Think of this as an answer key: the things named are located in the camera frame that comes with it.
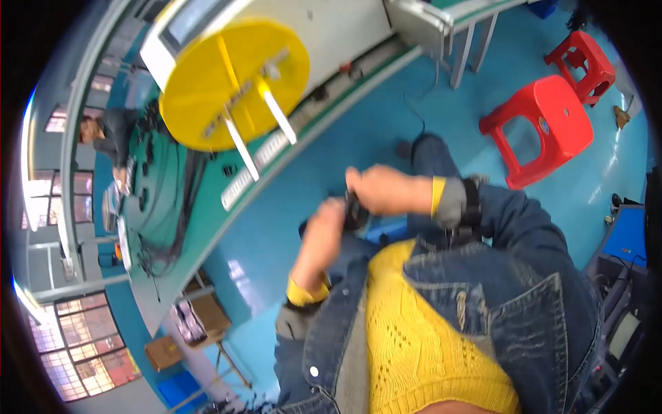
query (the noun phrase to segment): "machine screen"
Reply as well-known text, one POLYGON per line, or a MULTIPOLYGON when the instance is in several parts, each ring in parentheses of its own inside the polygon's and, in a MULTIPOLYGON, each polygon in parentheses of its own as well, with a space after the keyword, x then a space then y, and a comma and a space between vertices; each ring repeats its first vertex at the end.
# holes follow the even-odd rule
POLYGON ((232 0, 190 0, 174 16, 161 34, 162 40, 176 56, 232 0))

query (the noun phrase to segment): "seated person in dark clothes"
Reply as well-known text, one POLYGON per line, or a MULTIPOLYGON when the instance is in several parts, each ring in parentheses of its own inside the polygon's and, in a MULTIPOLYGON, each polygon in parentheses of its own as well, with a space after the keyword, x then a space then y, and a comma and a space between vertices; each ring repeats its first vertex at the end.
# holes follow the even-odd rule
POLYGON ((79 142, 91 142, 96 151, 111 159, 113 178, 120 188, 124 188, 126 182, 129 142, 137 120, 136 109, 108 108, 100 117, 84 116, 80 124, 79 142))

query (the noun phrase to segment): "aluminum rail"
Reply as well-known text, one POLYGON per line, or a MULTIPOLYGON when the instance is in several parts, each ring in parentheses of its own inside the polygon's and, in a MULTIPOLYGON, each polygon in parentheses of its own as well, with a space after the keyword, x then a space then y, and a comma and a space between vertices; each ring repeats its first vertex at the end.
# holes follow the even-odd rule
POLYGON ((101 61, 101 54, 106 49, 111 36, 121 24, 134 0, 113 0, 103 15, 97 30, 87 44, 85 54, 78 66, 76 77, 71 85, 71 93, 67 103, 67 120, 62 133, 62 151, 60 153, 60 174, 62 175, 62 213, 67 235, 67 246, 71 252, 73 270, 77 278, 85 279, 85 271, 81 256, 78 254, 78 235, 73 217, 73 161, 75 160, 78 139, 78 119, 85 106, 89 84, 96 74, 101 61))

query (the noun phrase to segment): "yellow wheel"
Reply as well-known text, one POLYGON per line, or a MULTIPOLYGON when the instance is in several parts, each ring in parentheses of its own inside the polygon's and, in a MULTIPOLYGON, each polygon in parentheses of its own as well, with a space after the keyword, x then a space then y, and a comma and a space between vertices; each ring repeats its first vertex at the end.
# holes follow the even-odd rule
MULTIPOLYGON (((241 85, 257 79, 264 64, 284 49, 279 79, 264 77, 286 115, 297 106, 308 81, 308 53, 289 28, 268 19, 250 19, 194 40, 177 57, 159 99, 159 109, 173 137, 188 148, 221 151, 235 148, 225 124, 205 137, 203 131, 221 113, 241 85)), ((248 142, 269 132, 276 120, 254 86, 232 108, 236 128, 248 142)))

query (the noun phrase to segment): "brown box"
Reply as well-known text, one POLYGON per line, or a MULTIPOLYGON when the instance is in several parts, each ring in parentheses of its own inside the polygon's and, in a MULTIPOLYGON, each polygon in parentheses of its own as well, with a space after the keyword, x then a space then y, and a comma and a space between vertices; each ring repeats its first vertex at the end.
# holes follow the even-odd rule
POLYGON ((156 372, 161 372, 182 360, 181 352, 171 336, 163 336, 145 345, 145 355, 156 372))
POLYGON ((215 343, 232 326, 230 319, 225 315, 225 312, 216 301, 216 295, 213 293, 193 299, 191 307, 207 334, 207 339, 197 344, 191 344, 191 348, 203 348, 215 343))

